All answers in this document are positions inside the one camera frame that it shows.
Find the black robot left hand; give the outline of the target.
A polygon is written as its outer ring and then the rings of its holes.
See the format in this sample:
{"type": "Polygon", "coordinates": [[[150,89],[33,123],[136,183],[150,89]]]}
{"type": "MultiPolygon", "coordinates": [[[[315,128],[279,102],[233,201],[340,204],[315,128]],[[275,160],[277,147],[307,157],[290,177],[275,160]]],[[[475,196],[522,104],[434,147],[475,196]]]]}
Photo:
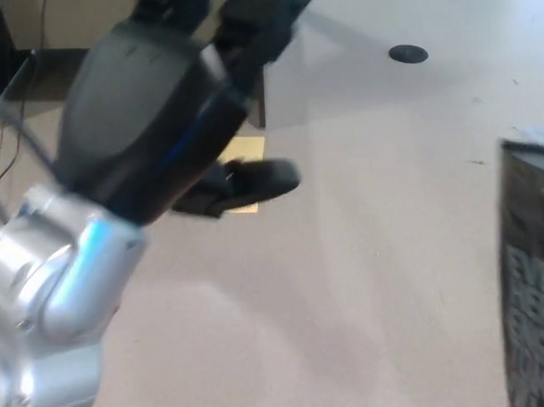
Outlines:
{"type": "Polygon", "coordinates": [[[201,43],[211,1],[138,0],[88,51],[54,163],[67,190],[145,226],[169,210],[218,218],[299,186],[289,160],[220,157],[313,0],[226,0],[201,43]]]}

